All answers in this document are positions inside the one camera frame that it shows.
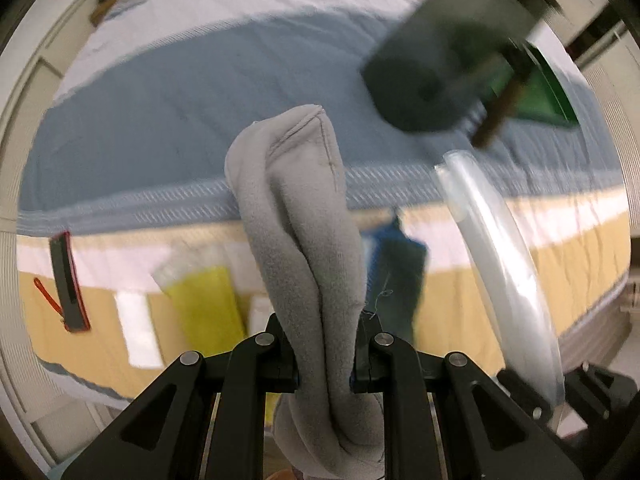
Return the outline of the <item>clear plastic roll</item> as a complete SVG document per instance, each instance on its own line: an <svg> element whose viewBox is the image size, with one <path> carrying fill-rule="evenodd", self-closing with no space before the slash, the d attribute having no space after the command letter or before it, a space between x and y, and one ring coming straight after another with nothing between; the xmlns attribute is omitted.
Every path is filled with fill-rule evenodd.
<svg viewBox="0 0 640 480"><path fill-rule="evenodd" d="M506 367L556 408L565 401L559 341L510 209L470 153L446 153L435 171L488 298L487 315Z"/></svg>

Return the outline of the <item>left wooden nightstand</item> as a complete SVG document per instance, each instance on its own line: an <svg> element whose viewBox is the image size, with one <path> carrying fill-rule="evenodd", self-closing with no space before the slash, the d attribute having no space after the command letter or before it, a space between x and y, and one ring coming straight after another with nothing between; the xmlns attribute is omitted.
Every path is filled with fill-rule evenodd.
<svg viewBox="0 0 640 480"><path fill-rule="evenodd" d="M96 8L90 14L89 21L93 27L98 27L104 20L105 15L110 12L111 8L116 4L117 0L100 0Z"/></svg>

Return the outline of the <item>yellow cloth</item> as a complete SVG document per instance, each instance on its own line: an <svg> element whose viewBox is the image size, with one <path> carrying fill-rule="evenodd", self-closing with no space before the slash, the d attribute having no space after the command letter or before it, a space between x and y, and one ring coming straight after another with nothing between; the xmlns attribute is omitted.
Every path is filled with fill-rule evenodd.
<svg viewBox="0 0 640 480"><path fill-rule="evenodd" d="M177 311L192 349L226 353L246 337L227 253L219 245L182 248L152 273Z"/></svg>

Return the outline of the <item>striped bed cover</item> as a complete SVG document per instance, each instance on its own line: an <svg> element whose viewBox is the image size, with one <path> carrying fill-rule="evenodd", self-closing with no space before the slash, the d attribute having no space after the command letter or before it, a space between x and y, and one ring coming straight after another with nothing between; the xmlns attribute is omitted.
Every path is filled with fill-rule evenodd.
<svg viewBox="0 0 640 480"><path fill-rule="evenodd" d="M122 408L186 348L152 277L176 248L227 251L243 322L265 295L239 228L224 159L249 124L321 105L360 228L399 211L428 248L414 343L503 364L472 260L435 167L471 148L484 100L454 126L405 133L378 114L363 65L422 0L125 0L91 35L44 114L23 171L16 258L25 324L69 396ZM49 240L70 232L91 330L68 332Z"/></svg>

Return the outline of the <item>dark teal towel blue trim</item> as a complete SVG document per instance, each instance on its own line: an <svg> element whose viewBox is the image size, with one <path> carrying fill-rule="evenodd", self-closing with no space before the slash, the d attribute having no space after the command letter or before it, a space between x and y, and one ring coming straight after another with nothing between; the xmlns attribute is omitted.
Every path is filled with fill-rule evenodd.
<svg viewBox="0 0 640 480"><path fill-rule="evenodd" d="M419 307L428 248L408 237L399 211L389 222L361 233L367 267L366 309L382 330L414 344L413 318Z"/></svg>

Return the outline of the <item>green tray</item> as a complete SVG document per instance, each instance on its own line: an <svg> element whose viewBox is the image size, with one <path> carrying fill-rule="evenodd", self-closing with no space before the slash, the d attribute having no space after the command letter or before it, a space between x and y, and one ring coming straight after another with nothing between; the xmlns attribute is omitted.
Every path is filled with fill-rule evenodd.
<svg viewBox="0 0 640 480"><path fill-rule="evenodd" d="M503 94L509 81L516 75L516 70L530 67L524 91L510 116L563 128L578 125L577 115L558 76L536 47L532 44L512 44L500 54L502 66L489 85L486 103Z"/></svg>

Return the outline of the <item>grey fleece cloth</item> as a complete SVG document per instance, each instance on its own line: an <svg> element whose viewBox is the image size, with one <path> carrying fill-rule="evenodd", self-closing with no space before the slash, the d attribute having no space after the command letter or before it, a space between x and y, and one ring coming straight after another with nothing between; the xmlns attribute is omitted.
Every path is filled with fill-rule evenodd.
<svg viewBox="0 0 640 480"><path fill-rule="evenodd" d="M307 478L382 478L382 402L349 385L367 272L326 111L307 104L254 122L224 171L300 376L274 410L274 440Z"/></svg>

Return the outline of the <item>black red-edged flat case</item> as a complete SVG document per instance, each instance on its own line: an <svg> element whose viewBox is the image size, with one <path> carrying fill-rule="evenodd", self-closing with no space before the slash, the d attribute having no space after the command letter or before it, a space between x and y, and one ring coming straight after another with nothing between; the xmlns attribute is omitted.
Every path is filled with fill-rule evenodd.
<svg viewBox="0 0 640 480"><path fill-rule="evenodd" d="M91 330L88 314L77 279L73 259L70 232L65 231L49 240L53 278L58 298L47 291L40 278L32 282L50 307L61 317L64 328L70 333L83 333Z"/></svg>

